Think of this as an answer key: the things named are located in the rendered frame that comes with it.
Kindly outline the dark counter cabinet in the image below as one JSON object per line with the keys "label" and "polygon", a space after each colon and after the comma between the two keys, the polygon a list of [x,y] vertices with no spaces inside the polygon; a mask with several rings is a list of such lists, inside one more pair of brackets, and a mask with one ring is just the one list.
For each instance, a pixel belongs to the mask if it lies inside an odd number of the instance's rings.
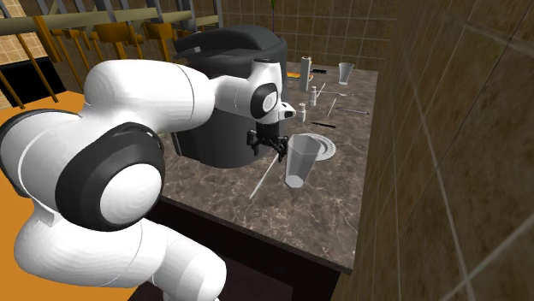
{"label": "dark counter cabinet", "polygon": [[148,214],[213,250],[227,265],[221,301],[330,301],[340,272],[232,222],[162,197]]}

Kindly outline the orange wooden chair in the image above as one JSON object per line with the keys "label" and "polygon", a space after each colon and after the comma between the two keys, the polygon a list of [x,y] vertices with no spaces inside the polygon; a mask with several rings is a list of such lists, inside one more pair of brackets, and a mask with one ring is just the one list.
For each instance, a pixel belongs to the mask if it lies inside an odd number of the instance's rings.
{"label": "orange wooden chair", "polygon": [[105,43],[111,43],[119,59],[127,59],[122,43],[132,45],[139,59],[143,59],[140,45],[143,43],[142,36],[136,34],[134,27],[127,22],[113,22],[94,26],[98,38]]}
{"label": "orange wooden chair", "polygon": [[166,40],[173,38],[174,31],[170,23],[154,23],[144,21],[142,23],[145,37],[147,40],[156,40],[159,50],[166,62],[171,62],[169,47]]}
{"label": "orange wooden chair", "polygon": [[64,37],[66,40],[71,40],[74,43],[74,46],[75,46],[75,48],[77,49],[77,51],[78,51],[78,53],[80,55],[81,61],[83,62],[86,71],[90,70],[89,63],[88,63],[88,61],[86,59],[85,53],[82,50],[80,42],[78,40],[78,37],[81,36],[80,30],[75,30],[75,29],[53,29],[53,30],[50,31],[50,33],[55,38],[55,40],[57,42],[57,45],[60,47],[62,55],[64,56],[64,58],[69,63],[71,63],[71,61],[70,61],[70,58],[68,56],[68,52],[66,51],[65,45],[62,42],[62,37]]}

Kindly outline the olive dining table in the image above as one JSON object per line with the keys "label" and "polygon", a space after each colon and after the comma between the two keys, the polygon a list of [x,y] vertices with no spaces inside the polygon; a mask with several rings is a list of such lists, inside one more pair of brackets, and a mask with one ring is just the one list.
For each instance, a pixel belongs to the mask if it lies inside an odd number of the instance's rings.
{"label": "olive dining table", "polygon": [[[157,18],[156,8],[126,9],[115,12],[116,22],[142,21]],[[188,11],[176,11],[162,13],[164,22],[188,21],[193,18],[193,13]],[[58,15],[42,15],[43,21],[49,29],[63,29],[68,27],[86,27],[99,24],[111,23],[109,14],[105,11],[69,13]],[[13,17],[0,19],[0,36],[36,32],[37,27],[32,17]]]}

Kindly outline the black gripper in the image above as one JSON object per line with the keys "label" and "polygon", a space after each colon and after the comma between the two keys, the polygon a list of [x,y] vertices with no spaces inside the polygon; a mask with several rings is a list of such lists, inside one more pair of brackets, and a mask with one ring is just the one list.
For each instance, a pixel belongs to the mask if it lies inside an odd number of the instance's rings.
{"label": "black gripper", "polygon": [[281,122],[272,124],[256,123],[256,131],[247,132],[246,144],[249,145],[254,156],[258,155],[258,145],[270,145],[278,153],[278,162],[282,162],[288,153],[288,137],[283,135],[284,126]]}

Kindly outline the large black kitchen appliance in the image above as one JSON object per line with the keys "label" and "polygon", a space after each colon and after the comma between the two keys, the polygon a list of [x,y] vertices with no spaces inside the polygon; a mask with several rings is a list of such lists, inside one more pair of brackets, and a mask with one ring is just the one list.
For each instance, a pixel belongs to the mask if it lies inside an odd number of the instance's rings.
{"label": "large black kitchen appliance", "polygon": [[286,41],[265,27],[241,25],[194,33],[174,46],[190,68],[209,78],[216,96],[205,124],[173,133],[176,153],[215,168],[240,168],[273,149],[259,143],[254,156],[246,136],[257,122],[283,124],[296,114],[282,99]]}

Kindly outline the white round plate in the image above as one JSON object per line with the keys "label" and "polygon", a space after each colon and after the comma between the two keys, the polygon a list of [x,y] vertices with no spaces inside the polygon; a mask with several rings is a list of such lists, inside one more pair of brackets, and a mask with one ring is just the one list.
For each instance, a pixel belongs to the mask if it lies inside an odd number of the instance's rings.
{"label": "white round plate", "polygon": [[335,154],[336,146],[330,139],[315,133],[306,133],[306,136],[314,138],[321,145],[316,158],[317,162],[328,160]]}

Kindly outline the black low cabinet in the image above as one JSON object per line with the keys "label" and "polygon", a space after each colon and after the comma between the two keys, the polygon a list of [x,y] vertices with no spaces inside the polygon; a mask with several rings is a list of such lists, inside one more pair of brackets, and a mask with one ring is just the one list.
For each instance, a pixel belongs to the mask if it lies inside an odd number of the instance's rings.
{"label": "black low cabinet", "polygon": [[[66,91],[48,57],[36,58],[35,61],[54,93]],[[0,71],[24,104],[50,95],[29,60],[2,65]]]}

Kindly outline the large clear drinking glass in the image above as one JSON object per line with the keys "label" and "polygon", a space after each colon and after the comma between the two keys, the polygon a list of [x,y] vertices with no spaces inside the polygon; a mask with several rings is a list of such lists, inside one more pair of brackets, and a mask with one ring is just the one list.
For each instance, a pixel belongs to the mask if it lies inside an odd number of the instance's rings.
{"label": "large clear drinking glass", "polygon": [[295,134],[288,141],[285,183],[291,188],[301,188],[312,170],[321,149],[313,137]]}

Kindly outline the small clear drinking glass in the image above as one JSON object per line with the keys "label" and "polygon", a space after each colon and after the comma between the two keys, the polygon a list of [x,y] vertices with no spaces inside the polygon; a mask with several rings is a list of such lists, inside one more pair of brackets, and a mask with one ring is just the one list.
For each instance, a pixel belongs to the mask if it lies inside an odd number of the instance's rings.
{"label": "small clear drinking glass", "polygon": [[338,83],[342,86],[346,86],[349,80],[350,74],[353,70],[354,64],[350,62],[339,63],[339,80]]}

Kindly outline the tall grey cylinder bottle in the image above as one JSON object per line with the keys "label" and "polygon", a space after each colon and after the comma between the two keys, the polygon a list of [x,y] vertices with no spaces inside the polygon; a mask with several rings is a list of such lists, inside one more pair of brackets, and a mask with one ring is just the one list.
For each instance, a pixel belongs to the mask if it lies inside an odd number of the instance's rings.
{"label": "tall grey cylinder bottle", "polygon": [[302,92],[308,91],[309,76],[311,70],[312,58],[310,56],[302,56],[300,61],[300,78],[299,90]]}

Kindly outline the long white stick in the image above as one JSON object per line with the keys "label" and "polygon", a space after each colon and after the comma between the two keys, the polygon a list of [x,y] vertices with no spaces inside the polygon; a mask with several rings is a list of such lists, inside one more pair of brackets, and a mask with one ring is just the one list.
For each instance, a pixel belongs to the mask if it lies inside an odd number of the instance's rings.
{"label": "long white stick", "polygon": [[273,158],[272,162],[270,163],[269,167],[265,170],[263,176],[261,177],[261,179],[259,180],[259,182],[257,183],[257,185],[255,186],[254,190],[252,191],[252,193],[250,194],[249,196],[249,199],[252,199],[255,194],[257,193],[258,189],[261,187],[261,185],[263,184],[266,176],[268,175],[268,173],[270,172],[270,170],[272,169],[273,165],[277,162],[279,158],[279,154],[276,153],[275,157]]}

